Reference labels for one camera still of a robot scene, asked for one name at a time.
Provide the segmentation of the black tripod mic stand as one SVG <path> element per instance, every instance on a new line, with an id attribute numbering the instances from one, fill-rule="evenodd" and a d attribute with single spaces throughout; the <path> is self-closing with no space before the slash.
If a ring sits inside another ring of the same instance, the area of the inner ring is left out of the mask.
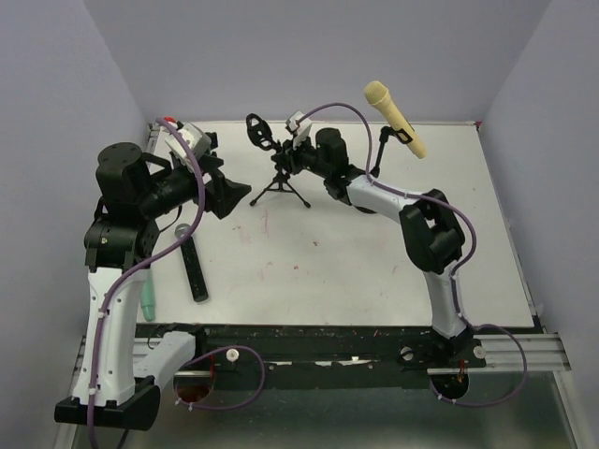
<path id="1" fill-rule="evenodd" d="M 250 113 L 245 118 L 245 124 L 247 136 L 255 147 L 264 152 L 274 151 L 270 159 L 274 164 L 275 175 L 262 192 L 250 201 L 250 206 L 254 207 L 264 194 L 273 192 L 293 194 L 309 209 L 312 205 L 289 182 L 291 173 L 283 165 L 283 145 L 273 138 L 268 122 L 257 114 Z"/>

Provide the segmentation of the black microphone with silver grille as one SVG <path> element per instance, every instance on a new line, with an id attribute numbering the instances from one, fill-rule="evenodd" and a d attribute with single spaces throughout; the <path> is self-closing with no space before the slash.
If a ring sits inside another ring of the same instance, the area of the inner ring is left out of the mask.
<path id="1" fill-rule="evenodd" d="M 209 299 L 208 287 L 203 275 L 197 247 L 193 237 L 189 237 L 180 246 L 183 265 L 189 283 L 192 299 L 202 303 Z"/>

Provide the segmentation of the cream yellow microphone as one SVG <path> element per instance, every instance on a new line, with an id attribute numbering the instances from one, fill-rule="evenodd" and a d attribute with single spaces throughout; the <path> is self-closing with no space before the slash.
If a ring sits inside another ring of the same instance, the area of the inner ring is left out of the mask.
<path id="1" fill-rule="evenodd" d="M 417 158 L 425 158 L 427 149 L 423 141 L 400 112 L 387 86 L 378 80 L 373 80 L 365 86 L 364 95 L 369 105 L 387 120 L 399 141 Z"/>

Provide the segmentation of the mint green microphone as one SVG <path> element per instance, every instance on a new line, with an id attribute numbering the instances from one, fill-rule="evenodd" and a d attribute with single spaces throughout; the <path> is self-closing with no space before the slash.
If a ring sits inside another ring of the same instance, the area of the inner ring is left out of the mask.
<path id="1" fill-rule="evenodd" d="M 147 278 L 142 287 L 140 309 L 146 322 L 155 320 L 155 295 L 153 287 L 153 275 L 150 269 L 147 270 Z"/>

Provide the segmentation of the black round-base clip stand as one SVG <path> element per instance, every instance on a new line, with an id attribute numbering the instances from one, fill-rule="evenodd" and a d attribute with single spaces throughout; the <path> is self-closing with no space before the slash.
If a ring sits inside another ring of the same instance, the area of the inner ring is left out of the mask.
<path id="1" fill-rule="evenodd" d="M 207 136 L 211 140 L 210 152 L 215 152 L 219 147 L 218 135 L 216 132 L 207 132 Z"/>

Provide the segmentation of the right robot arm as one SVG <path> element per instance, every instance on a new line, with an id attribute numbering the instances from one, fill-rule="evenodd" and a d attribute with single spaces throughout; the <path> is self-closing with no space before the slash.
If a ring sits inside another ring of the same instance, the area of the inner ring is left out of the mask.
<path id="1" fill-rule="evenodd" d="M 323 180 L 335 200 L 397 223 L 405 251 L 422 271 L 431 302 L 431 357 L 449 367 L 464 356 L 474 331 L 461 309 L 458 262 L 465 235 L 443 192 L 395 193 L 374 182 L 349 162 L 346 144 L 336 128 L 323 128 L 315 140 L 298 146 L 291 139 L 275 144 L 274 162 L 285 172 L 309 171 Z"/>

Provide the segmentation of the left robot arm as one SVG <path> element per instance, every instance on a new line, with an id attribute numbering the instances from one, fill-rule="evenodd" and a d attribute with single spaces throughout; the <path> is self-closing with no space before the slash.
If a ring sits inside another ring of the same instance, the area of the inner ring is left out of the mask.
<path id="1" fill-rule="evenodd" d="M 105 148 L 95 177 L 101 197 L 84 237 L 90 288 L 85 352 L 79 379 L 56 404 L 54 419 L 147 430 L 177 369 L 198 369 L 208 355 L 197 332 L 181 329 L 133 360 L 142 290 L 160 235 L 156 220 L 196 201 L 197 179 L 179 155 L 163 159 L 131 142 Z"/>

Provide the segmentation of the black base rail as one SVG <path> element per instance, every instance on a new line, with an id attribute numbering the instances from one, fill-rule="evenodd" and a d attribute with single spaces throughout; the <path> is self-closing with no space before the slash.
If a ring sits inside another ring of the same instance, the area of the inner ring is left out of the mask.
<path id="1" fill-rule="evenodd" d="M 457 373 L 486 365 L 475 356 L 481 342 L 474 336 L 458 355 L 436 357 L 428 326 L 139 324 L 135 336 L 152 348 L 169 331 L 190 332 L 199 355 L 237 346 L 237 361 L 216 355 L 194 362 L 177 376 L 190 384 L 213 377 L 223 391 L 250 391 L 259 385 L 278 390 L 424 389 L 435 370 Z"/>

